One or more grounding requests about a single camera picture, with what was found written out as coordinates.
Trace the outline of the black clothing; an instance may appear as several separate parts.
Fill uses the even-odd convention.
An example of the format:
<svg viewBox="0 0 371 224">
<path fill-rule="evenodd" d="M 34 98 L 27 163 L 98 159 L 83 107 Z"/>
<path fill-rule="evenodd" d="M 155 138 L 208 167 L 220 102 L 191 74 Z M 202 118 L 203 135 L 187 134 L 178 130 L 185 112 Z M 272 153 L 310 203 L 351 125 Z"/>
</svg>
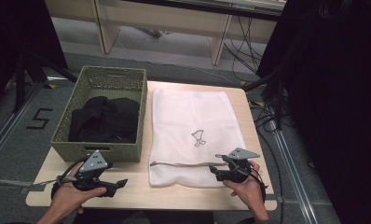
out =
<svg viewBox="0 0 371 224">
<path fill-rule="evenodd" d="M 68 140 L 134 144 L 139 111 L 140 104 L 129 98 L 93 97 L 72 112 Z"/>
</svg>

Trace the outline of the person's right hand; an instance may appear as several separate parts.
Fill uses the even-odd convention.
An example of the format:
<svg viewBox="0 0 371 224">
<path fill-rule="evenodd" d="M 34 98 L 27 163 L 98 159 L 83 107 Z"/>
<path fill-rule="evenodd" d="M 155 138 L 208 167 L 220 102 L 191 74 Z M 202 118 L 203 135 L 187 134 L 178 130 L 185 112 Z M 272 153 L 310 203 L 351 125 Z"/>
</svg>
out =
<svg viewBox="0 0 371 224">
<path fill-rule="evenodd" d="M 249 163 L 254 167 L 252 174 L 257 177 L 259 171 L 259 165 L 254 161 L 249 161 Z M 238 196 L 250 209 L 251 205 L 254 204 L 264 204 L 262 191 L 260 188 L 259 182 L 257 182 L 254 178 L 249 176 L 244 182 L 242 183 L 234 183 L 230 180 L 224 180 L 223 184 L 232 189 L 230 195 L 232 197 Z"/>
</svg>

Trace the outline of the black tripod stand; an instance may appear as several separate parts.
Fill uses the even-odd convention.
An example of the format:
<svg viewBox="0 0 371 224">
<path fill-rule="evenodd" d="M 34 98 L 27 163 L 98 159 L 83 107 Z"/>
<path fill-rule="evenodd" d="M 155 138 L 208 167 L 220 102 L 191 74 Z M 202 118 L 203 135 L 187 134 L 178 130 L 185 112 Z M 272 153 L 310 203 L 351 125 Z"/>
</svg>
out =
<svg viewBox="0 0 371 224">
<path fill-rule="evenodd" d="M 67 78 L 72 82 L 77 82 L 77 77 L 68 72 L 65 68 L 59 67 L 55 62 L 39 55 L 36 52 L 24 51 L 16 60 L 16 100 L 13 112 L 17 113 L 25 104 L 25 75 L 28 75 L 33 83 L 44 83 L 48 80 L 47 75 L 43 71 L 43 67 L 47 66 Z"/>
<path fill-rule="evenodd" d="M 274 111 L 273 119 L 276 123 L 278 130 L 282 129 L 282 103 L 283 103 L 283 92 L 284 87 L 282 85 L 282 75 L 280 72 L 272 72 L 265 77 L 261 77 L 259 80 L 243 86 L 242 89 L 245 92 L 251 91 L 261 85 L 265 84 L 266 87 L 262 93 L 262 97 L 265 101 L 273 104 Z"/>
</svg>

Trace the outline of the white mesh laundry bag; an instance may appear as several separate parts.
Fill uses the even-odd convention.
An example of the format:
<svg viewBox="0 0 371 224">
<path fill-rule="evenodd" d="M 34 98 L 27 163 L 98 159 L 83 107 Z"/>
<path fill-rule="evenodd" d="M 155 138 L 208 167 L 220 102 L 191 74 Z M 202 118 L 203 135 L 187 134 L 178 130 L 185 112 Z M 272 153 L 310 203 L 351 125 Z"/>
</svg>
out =
<svg viewBox="0 0 371 224">
<path fill-rule="evenodd" d="M 223 167 L 225 163 L 217 157 L 219 154 L 245 147 L 240 125 L 225 92 L 155 90 L 152 118 L 151 186 L 223 186 L 209 167 Z"/>
</svg>

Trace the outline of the metal floor rail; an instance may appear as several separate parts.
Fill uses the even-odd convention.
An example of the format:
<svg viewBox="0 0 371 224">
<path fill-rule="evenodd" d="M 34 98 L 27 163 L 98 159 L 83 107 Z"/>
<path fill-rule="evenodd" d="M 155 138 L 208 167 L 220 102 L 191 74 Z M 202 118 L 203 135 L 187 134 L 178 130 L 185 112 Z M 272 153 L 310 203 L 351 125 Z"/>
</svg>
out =
<svg viewBox="0 0 371 224">
<path fill-rule="evenodd" d="M 11 114 L 7 122 L 4 124 L 3 128 L 0 130 L 0 151 L 6 144 L 8 138 L 15 131 L 16 127 L 19 125 L 24 114 L 30 107 L 31 102 L 35 96 L 43 89 L 42 83 L 35 83 L 32 85 L 31 89 L 26 94 L 24 104 L 16 111 Z"/>
<path fill-rule="evenodd" d="M 295 196 L 297 198 L 300 210 L 303 214 L 306 224 L 319 224 L 313 205 L 309 200 L 309 196 L 306 193 L 306 189 L 300 179 L 298 171 L 295 167 L 292 155 L 289 151 L 289 147 L 284 139 L 282 130 L 279 129 L 279 126 L 275 121 L 269 123 L 272 131 L 274 133 L 275 141 L 278 145 L 279 151 L 282 155 L 284 166 L 291 180 L 293 189 L 295 191 Z"/>
</svg>

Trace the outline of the black curtain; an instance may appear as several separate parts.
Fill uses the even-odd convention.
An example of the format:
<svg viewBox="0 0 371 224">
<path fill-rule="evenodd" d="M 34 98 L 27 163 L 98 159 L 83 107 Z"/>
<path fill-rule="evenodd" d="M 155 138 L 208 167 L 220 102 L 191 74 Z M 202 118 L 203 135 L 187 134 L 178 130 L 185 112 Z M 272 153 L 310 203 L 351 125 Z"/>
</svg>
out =
<svg viewBox="0 0 371 224">
<path fill-rule="evenodd" d="M 0 93 L 24 51 L 67 67 L 45 0 L 0 0 Z"/>
<path fill-rule="evenodd" d="M 371 224 L 371 0 L 287 0 L 258 74 L 287 90 L 341 224 Z"/>
</svg>

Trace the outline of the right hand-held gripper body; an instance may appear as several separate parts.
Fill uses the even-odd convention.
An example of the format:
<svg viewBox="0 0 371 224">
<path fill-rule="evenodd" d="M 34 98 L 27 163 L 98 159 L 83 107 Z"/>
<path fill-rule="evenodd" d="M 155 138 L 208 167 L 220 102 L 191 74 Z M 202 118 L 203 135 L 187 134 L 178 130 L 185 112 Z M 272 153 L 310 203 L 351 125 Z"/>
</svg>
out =
<svg viewBox="0 0 371 224">
<path fill-rule="evenodd" d="M 225 180 L 242 183 L 251 176 L 257 182 L 260 181 L 259 177 L 252 174 L 254 167 L 249 163 L 249 159 L 259 158 L 259 154 L 237 147 L 227 155 L 234 161 L 234 164 L 227 163 L 228 170 L 223 170 L 226 172 Z"/>
</svg>

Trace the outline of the grey floor strip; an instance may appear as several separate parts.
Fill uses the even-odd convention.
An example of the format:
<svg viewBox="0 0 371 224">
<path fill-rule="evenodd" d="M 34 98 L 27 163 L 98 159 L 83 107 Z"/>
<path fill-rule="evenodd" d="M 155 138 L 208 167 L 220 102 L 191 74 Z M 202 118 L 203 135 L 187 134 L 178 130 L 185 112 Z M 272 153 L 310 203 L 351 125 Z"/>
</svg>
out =
<svg viewBox="0 0 371 224">
<path fill-rule="evenodd" d="M 31 183 L 29 183 L 29 182 L 0 179 L 0 186 L 7 186 L 7 187 L 29 187 L 30 185 L 31 185 Z"/>
</svg>

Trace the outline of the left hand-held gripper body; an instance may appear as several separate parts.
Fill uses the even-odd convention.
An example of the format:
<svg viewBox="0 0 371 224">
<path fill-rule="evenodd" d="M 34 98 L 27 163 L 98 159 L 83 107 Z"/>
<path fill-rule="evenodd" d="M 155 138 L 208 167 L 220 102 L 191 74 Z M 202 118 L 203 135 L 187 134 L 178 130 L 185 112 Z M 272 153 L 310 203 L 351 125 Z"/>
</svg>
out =
<svg viewBox="0 0 371 224">
<path fill-rule="evenodd" d="M 81 191 L 89 191 L 97 188 L 111 188 L 108 182 L 101 181 L 100 175 L 112 167 L 99 150 L 95 150 L 81 165 L 75 174 L 76 180 L 73 185 Z"/>
</svg>

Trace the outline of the green woven plastic basket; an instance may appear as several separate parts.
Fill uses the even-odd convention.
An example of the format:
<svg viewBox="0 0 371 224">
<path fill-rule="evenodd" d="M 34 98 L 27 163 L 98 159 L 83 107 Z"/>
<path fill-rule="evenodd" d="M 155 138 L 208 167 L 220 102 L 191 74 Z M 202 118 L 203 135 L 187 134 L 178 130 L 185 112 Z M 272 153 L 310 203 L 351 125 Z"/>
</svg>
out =
<svg viewBox="0 0 371 224">
<path fill-rule="evenodd" d="M 125 97 L 139 103 L 134 143 L 71 142 L 69 140 L 72 112 L 81 109 L 87 100 L 97 96 L 105 96 L 108 99 Z M 52 147 L 67 162 L 92 154 L 96 149 L 110 162 L 139 162 L 144 135 L 146 98 L 147 74 L 144 69 L 84 66 L 51 138 Z"/>
</svg>

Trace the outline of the person's left hand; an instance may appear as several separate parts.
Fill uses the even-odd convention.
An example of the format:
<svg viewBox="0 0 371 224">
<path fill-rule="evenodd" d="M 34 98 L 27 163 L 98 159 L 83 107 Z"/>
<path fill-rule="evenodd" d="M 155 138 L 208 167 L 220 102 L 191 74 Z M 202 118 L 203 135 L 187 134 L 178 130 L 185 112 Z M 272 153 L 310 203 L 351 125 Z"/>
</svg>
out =
<svg viewBox="0 0 371 224">
<path fill-rule="evenodd" d="M 54 194 L 49 211 L 55 217 L 67 217 L 73 212 L 83 214 L 82 204 L 87 200 L 106 193 L 106 188 L 97 188 L 88 191 L 77 189 L 72 183 L 64 183 Z"/>
</svg>

